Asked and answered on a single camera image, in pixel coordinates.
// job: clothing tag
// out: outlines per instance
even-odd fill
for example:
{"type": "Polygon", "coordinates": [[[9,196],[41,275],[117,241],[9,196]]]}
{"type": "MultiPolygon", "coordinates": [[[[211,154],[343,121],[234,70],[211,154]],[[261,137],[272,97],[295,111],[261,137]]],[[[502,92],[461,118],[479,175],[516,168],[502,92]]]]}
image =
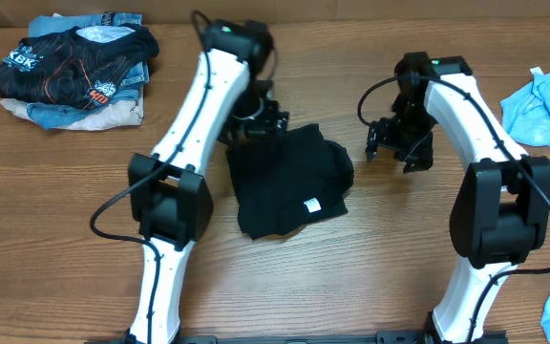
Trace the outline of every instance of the clothing tag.
{"type": "Polygon", "coordinates": [[[34,54],[33,47],[21,44],[2,61],[8,64],[8,67],[16,67],[20,72],[29,72],[35,68],[41,58],[44,56],[34,54]]]}
{"type": "Polygon", "coordinates": [[[304,205],[307,206],[307,209],[309,210],[309,213],[322,210],[322,207],[320,206],[320,203],[317,201],[317,199],[314,199],[314,198],[310,199],[308,201],[304,201],[304,205]]]}
{"type": "Polygon", "coordinates": [[[116,85],[112,81],[101,82],[97,80],[93,87],[90,87],[84,95],[95,106],[101,106],[110,101],[114,93],[116,92],[116,85]]]}
{"type": "Polygon", "coordinates": [[[113,26],[115,15],[116,15],[115,12],[105,12],[105,13],[103,13],[103,16],[101,17],[101,25],[102,26],[113,26]]]}
{"type": "Polygon", "coordinates": [[[544,75],[544,73],[542,72],[542,69],[540,67],[534,67],[530,70],[530,73],[532,75],[544,75]]]}

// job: cardboard wall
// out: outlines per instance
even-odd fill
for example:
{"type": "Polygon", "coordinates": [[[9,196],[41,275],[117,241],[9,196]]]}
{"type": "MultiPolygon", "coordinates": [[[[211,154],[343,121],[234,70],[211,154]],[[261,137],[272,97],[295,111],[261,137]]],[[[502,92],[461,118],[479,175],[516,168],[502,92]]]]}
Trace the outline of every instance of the cardboard wall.
{"type": "Polygon", "coordinates": [[[192,9],[210,17],[275,22],[397,18],[550,16],[550,0],[0,0],[0,27],[26,27],[37,15],[104,11],[143,13],[145,22],[187,23],[192,9]]]}

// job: denim jeans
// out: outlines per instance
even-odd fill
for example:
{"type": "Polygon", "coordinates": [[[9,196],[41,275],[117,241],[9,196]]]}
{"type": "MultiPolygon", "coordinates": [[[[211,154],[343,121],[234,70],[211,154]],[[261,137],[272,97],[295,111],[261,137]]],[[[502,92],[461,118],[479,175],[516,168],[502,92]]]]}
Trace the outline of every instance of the denim jeans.
{"type": "MultiPolygon", "coordinates": [[[[139,24],[142,23],[141,14],[134,13],[105,13],[77,16],[59,16],[51,17],[40,15],[29,23],[29,37],[37,37],[40,35],[64,32],[73,27],[92,27],[92,26],[119,26],[122,24],[139,24]]],[[[139,62],[131,68],[120,86],[131,85],[134,83],[146,83],[149,80],[148,66],[145,62],[139,62]]]]}
{"type": "MultiPolygon", "coordinates": [[[[139,99],[140,88],[141,84],[139,83],[121,86],[112,97],[112,100],[110,100],[110,104],[114,104],[120,100],[132,100],[137,102],[139,99]]],[[[70,125],[101,110],[101,107],[86,111],[76,109],[69,105],[48,105],[42,103],[27,104],[27,115],[44,129],[53,129],[60,126],[70,125]]]]}

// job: graphic t-shirt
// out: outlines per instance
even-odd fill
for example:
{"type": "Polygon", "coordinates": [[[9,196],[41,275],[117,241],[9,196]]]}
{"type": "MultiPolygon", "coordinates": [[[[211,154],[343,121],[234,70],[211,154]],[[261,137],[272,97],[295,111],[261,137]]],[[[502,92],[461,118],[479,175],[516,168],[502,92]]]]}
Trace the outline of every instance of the graphic t-shirt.
{"type": "Polygon", "coordinates": [[[75,27],[20,40],[0,65],[0,97],[93,110],[107,104],[129,70],[159,54],[148,29],[98,43],[75,27]]]}

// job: beige fabric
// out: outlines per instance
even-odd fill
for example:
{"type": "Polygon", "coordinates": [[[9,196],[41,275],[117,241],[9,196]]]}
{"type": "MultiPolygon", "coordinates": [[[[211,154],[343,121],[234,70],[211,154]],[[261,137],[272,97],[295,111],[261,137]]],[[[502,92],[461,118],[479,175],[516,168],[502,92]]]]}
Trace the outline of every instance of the beige fabric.
{"type": "MultiPolygon", "coordinates": [[[[27,114],[27,103],[16,99],[1,99],[0,104],[18,118],[31,120],[27,114]]],[[[57,129],[66,130],[106,130],[124,125],[140,125],[143,119],[143,87],[139,89],[139,100],[120,100],[109,104],[98,112],[88,115],[85,119],[57,129]]]]}

